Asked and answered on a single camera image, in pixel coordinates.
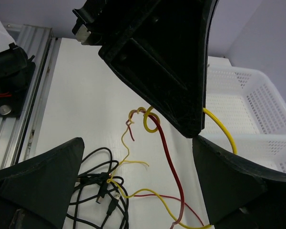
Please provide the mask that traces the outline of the aluminium rail frame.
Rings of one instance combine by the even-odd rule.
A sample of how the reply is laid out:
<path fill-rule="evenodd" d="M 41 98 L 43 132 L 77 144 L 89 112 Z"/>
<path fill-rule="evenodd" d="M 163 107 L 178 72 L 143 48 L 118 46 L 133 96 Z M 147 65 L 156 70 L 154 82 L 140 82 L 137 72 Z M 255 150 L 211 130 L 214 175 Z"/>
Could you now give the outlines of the aluminium rail frame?
<path fill-rule="evenodd" d="M 29 58 L 20 90 L 0 88 L 0 170 L 34 155 L 61 44 L 51 28 L 5 24 Z"/>

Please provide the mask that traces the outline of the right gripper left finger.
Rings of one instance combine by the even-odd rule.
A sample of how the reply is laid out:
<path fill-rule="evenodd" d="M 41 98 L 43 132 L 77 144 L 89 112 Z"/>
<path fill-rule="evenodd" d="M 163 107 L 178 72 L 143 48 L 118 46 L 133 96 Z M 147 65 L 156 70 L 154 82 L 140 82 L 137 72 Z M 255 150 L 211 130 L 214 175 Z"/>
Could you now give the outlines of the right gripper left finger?
<path fill-rule="evenodd" d="M 61 229 L 81 166 L 84 141 L 71 139 L 0 170 L 0 229 Z"/>

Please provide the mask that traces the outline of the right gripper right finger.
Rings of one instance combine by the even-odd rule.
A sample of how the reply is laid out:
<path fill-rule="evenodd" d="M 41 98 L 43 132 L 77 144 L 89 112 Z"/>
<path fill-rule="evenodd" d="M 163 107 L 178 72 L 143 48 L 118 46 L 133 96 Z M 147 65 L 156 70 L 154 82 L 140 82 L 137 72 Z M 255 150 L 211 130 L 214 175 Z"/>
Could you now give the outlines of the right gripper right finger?
<path fill-rule="evenodd" d="M 237 156 L 202 136 L 193 157 L 216 229 L 286 229 L 286 173 Z"/>

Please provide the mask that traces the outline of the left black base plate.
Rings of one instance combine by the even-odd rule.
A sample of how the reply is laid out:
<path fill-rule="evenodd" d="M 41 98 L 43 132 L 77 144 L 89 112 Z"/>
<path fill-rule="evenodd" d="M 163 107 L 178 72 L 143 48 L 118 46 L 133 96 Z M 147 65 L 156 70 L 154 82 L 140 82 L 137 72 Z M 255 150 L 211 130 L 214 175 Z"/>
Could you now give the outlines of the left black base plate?
<path fill-rule="evenodd" d="M 21 71 L 27 81 L 23 89 L 11 92 L 11 96 L 0 98 L 0 117 L 18 118 L 21 116 L 35 67 L 36 64 L 31 62 Z"/>

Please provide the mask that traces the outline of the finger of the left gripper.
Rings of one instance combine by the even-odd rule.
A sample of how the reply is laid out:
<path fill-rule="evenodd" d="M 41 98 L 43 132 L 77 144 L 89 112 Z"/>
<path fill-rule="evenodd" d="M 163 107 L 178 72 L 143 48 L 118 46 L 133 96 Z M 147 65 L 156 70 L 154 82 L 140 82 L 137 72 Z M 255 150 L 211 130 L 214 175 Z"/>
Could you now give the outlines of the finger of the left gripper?
<path fill-rule="evenodd" d="M 215 0 L 88 0 L 74 9 L 82 45 L 100 46 L 115 75 L 180 134 L 204 128 L 208 40 Z"/>

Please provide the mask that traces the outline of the left white plastic basket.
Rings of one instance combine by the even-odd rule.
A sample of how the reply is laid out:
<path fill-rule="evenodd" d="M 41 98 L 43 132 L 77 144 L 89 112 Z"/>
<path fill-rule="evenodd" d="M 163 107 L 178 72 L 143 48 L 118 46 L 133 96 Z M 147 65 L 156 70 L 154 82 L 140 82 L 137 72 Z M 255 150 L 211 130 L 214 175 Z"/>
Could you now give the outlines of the left white plastic basket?
<path fill-rule="evenodd" d="M 209 57 L 206 108 L 232 135 L 239 156 L 286 173 L 286 103 L 263 72 Z"/>

